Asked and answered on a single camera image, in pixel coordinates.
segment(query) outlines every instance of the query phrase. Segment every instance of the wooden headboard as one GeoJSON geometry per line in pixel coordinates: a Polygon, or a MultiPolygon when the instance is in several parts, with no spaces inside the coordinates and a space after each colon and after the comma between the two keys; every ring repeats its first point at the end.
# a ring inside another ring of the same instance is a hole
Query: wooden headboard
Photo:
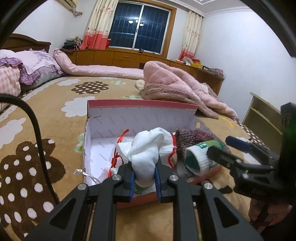
{"type": "Polygon", "coordinates": [[[14,52],[29,50],[30,48],[33,50],[42,50],[48,53],[50,42],[42,42],[32,39],[26,35],[22,34],[11,34],[8,40],[2,46],[2,49],[9,49],[14,52]]]}

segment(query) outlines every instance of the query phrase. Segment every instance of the ceiling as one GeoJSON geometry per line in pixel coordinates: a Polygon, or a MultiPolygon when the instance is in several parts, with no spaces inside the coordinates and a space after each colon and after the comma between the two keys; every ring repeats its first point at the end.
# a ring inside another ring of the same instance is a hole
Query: ceiling
{"type": "Polygon", "coordinates": [[[250,11],[240,0],[170,0],[191,9],[202,16],[219,12],[250,11]]]}

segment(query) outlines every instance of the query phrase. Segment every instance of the pink checkered blanket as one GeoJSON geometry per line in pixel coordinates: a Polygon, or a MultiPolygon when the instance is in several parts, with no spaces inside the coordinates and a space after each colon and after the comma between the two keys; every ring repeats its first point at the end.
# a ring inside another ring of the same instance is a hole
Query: pink checkered blanket
{"type": "Polygon", "coordinates": [[[144,78],[142,69],[120,68],[104,65],[75,65],[68,56],[59,49],[54,51],[54,58],[61,69],[70,75],[128,78],[134,80],[144,78]]]}
{"type": "MultiPolygon", "coordinates": [[[[2,65],[0,67],[0,93],[18,96],[20,94],[20,70],[17,66],[2,65]]],[[[8,106],[7,103],[0,103],[0,112],[8,106]]]]}

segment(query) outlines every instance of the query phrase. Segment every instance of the metal screw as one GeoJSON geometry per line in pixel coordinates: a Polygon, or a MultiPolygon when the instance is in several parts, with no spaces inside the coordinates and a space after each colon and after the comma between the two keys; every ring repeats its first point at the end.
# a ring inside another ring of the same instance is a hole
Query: metal screw
{"type": "Polygon", "coordinates": [[[178,180],[179,179],[179,177],[177,176],[177,175],[170,175],[170,180],[171,181],[176,181],[176,180],[178,180]]]}
{"type": "Polygon", "coordinates": [[[119,181],[121,179],[121,176],[119,174],[115,174],[115,175],[112,176],[112,179],[114,181],[119,181]]]}
{"type": "Polygon", "coordinates": [[[204,188],[207,190],[211,190],[213,188],[213,184],[212,183],[205,183],[204,188]]]}
{"type": "Polygon", "coordinates": [[[85,183],[80,183],[78,186],[77,186],[78,190],[85,190],[87,188],[87,185],[85,183]]]}

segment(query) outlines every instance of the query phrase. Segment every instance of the curtain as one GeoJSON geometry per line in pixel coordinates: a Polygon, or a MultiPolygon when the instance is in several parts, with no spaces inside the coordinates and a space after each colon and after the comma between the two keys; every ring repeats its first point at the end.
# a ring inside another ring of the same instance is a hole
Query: curtain
{"type": "Polygon", "coordinates": [[[105,49],[118,0],[98,0],[89,19],[80,49],[105,49]]]}
{"type": "Polygon", "coordinates": [[[184,57],[194,58],[197,50],[198,38],[200,35],[200,26],[202,24],[202,17],[197,13],[189,11],[187,18],[187,28],[184,32],[182,52],[179,56],[179,60],[184,57]]]}

